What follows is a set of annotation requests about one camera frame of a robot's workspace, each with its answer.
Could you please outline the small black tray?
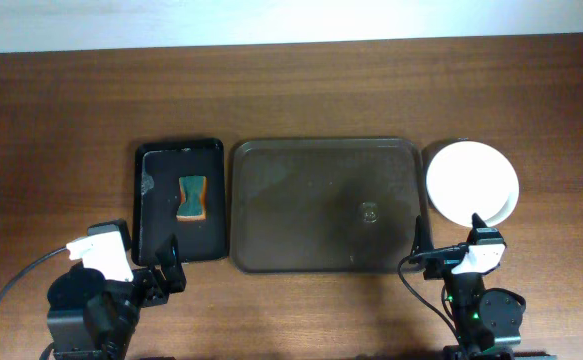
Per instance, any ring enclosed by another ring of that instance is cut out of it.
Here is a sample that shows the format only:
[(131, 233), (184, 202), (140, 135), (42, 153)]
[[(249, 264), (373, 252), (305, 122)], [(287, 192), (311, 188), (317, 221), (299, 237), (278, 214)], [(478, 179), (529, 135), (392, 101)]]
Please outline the small black tray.
[[(171, 234), (183, 263), (212, 261), (229, 250), (224, 176), (224, 146), (217, 138), (147, 143), (135, 153), (132, 259), (156, 265), (157, 248)], [(207, 178), (206, 219), (180, 222), (178, 180)]]

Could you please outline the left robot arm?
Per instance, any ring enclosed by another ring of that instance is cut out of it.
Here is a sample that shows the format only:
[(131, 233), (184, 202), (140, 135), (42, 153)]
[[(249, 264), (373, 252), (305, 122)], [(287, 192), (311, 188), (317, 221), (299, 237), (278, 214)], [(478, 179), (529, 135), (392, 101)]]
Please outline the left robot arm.
[(107, 280), (95, 269), (73, 266), (47, 293), (47, 326), (53, 342), (42, 359), (119, 360), (146, 307), (168, 302), (185, 290), (178, 243), (170, 236), (156, 251), (159, 265), (132, 271), (130, 282)]

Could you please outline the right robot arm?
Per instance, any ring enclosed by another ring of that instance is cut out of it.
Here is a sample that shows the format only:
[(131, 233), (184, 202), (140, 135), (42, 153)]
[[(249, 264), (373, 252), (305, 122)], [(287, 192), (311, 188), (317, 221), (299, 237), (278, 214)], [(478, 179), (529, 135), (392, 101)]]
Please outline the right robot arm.
[(443, 309), (434, 312), (457, 341), (443, 348), (444, 359), (513, 359), (512, 348), (521, 342), (526, 300), (506, 289), (485, 287), (484, 277), (500, 266), (507, 245), (499, 230), (478, 214), (471, 221), (464, 242), (434, 249), (418, 216), (412, 250), (403, 261), (421, 265), (424, 279), (444, 282)]

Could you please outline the green orange sponge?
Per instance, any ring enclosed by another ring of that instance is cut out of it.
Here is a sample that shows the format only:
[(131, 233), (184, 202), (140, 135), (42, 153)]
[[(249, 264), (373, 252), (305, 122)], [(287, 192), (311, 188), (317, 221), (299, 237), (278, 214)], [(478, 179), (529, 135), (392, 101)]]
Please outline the green orange sponge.
[(200, 175), (180, 177), (178, 184), (180, 205), (176, 211), (176, 219), (180, 222), (205, 220), (207, 178)]

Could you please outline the large brown tray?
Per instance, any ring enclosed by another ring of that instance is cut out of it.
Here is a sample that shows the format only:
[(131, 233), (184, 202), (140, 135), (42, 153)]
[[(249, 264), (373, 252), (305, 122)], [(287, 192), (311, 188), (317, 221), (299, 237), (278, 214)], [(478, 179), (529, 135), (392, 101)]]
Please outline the large brown tray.
[(233, 151), (230, 259), (248, 274), (396, 272), (429, 222), (422, 158), (398, 137), (246, 141)]

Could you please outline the white plate red stain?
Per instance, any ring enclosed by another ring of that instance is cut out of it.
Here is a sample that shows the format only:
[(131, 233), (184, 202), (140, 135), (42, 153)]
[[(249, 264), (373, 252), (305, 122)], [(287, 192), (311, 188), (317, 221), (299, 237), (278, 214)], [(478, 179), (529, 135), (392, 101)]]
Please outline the white plate red stain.
[(507, 220), (511, 214), (514, 212), (519, 200), (518, 192), (511, 192), (505, 201), (502, 208), (492, 217), (486, 220), (486, 224), (490, 227), (495, 227), (496, 225)]

